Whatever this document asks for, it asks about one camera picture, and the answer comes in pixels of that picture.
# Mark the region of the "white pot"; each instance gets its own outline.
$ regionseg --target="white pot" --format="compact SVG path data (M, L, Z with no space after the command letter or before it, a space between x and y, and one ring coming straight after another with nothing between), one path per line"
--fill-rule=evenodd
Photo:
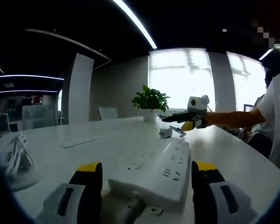
M157 110L141 109L143 115L143 121L147 123L155 123L157 120Z

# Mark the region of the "white device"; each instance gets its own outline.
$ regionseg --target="white device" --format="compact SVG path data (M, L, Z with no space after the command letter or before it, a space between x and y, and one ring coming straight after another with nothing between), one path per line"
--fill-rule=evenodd
M172 128L161 128L159 135L162 139L167 139L172 136Z
M190 97L188 102L188 111L198 114L206 114L207 104L209 102L210 99L207 95L202 97Z
M182 210L189 182L190 150L183 139L150 149L108 180L111 191L163 210Z

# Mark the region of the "black ceiling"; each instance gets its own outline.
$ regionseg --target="black ceiling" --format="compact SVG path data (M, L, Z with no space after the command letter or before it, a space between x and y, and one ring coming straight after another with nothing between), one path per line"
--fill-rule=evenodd
M252 27L253 6L245 1L125 0L148 30L158 49L202 47L258 59L268 41ZM39 29L78 41L113 62L153 50L133 22L112 0L0 1L0 68L5 74L61 77L77 52L107 60L65 40L25 31ZM9 78L15 89L60 89L56 80Z

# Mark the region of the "gray wall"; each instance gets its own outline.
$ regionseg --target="gray wall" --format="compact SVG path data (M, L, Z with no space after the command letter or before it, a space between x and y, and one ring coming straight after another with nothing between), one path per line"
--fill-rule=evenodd
M232 72L226 54L209 52L218 112L235 111ZM119 118L141 116L131 99L148 83L148 57L101 68L92 74L90 92L90 121L100 120L98 107L116 107ZM178 111L159 112L168 115Z
M98 107L117 108L119 118L140 116L131 100L148 83L148 57L101 68L92 74L90 121L100 120Z

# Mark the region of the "green plant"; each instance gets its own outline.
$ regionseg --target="green plant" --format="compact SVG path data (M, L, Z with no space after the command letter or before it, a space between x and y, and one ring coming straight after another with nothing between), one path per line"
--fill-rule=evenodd
M143 93L137 92L137 96L132 99L132 104L141 109L158 109L163 112L168 109L167 97L165 93L155 89L149 89L146 85L143 85Z

